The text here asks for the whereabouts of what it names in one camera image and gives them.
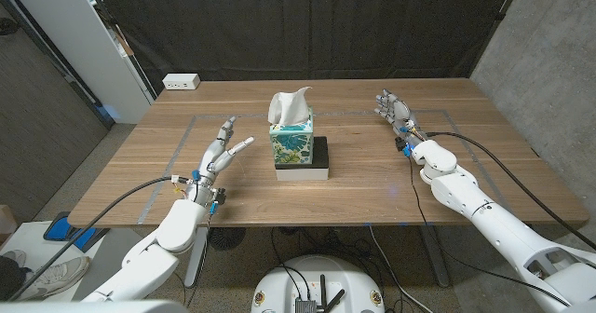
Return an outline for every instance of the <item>tissue box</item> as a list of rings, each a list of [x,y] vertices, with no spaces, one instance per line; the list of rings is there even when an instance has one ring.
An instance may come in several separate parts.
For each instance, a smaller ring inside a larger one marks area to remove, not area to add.
[[[299,125],[271,125],[269,139],[275,164],[311,164],[313,162],[313,108],[308,120]]]

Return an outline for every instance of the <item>person's foot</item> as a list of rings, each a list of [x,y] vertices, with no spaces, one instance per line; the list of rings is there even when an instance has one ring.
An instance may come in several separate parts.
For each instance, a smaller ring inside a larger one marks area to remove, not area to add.
[[[68,290],[83,277],[89,267],[89,261],[88,257],[83,256],[50,266],[20,295],[19,300],[47,297]]]
[[[25,265],[25,258],[27,258],[27,254],[24,251],[20,250],[6,252],[5,254],[3,254],[3,256],[17,262],[17,265],[19,267],[23,267]]]

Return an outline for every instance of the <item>power outlet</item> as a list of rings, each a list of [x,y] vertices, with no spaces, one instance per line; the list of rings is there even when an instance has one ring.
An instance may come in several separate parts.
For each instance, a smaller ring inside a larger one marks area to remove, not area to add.
[[[196,89],[201,79],[197,74],[168,74],[162,82],[166,89]]]

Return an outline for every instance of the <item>white robotic arm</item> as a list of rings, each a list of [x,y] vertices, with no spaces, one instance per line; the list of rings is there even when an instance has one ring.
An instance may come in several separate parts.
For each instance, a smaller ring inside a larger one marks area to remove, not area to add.
[[[187,182],[186,198],[174,202],[159,227],[137,243],[122,261],[122,269],[108,279],[83,302],[103,302],[142,299],[161,286],[178,265],[174,254],[188,251],[195,241],[196,225],[213,203],[213,214],[218,203],[223,203],[223,189],[211,188],[217,175],[227,168],[234,156],[254,142],[249,137],[225,151],[232,137],[235,117],[227,120],[217,139],[208,147],[194,180]],[[172,176],[177,183],[178,177]]]
[[[404,102],[386,90],[377,97],[377,102],[380,105],[377,113],[392,124],[398,138],[403,140],[404,154],[424,165],[420,176],[430,184],[433,196],[469,219],[513,266],[521,280],[560,299],[530,289],[545,311],[560,312],[567,306],[588,302],[596,295],[595,253],[542,238],[484,194],[474,176],[457,165],[453,153],[428,140]]]

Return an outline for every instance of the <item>wooden table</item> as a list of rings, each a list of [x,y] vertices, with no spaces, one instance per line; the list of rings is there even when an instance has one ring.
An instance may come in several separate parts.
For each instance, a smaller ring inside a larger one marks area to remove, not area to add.
[[[316,136],[327,136],[330,179],[278,182],[268,138],[267,110],[279,91],[310,86]],[[202,82],[197,90],[164,90],[95,183],[69,222],[87,224],[130,188],[164,175],[190,177],[228,116],[239,116],[230,146],[256,142],[218,177],[227,200],[212,226],[420,225],[410,186],[409,161],[395,148],[387,122],[373,113],[375,95],[387,88],[413,109],[425,131],[460,132],[492,150],[530,190],[570,223],[588,212],[493,104],[468,79],[379,79]],[[524,222],[553,223],[482,151],[459,139],[435,140],[454,152],[481,188]],[[414,183],[427,219],[435,225],[467,224],[443,207],[414,167]],[[181,195],[171,183],[133,194],[106,214],[100,226],[158,225]]]

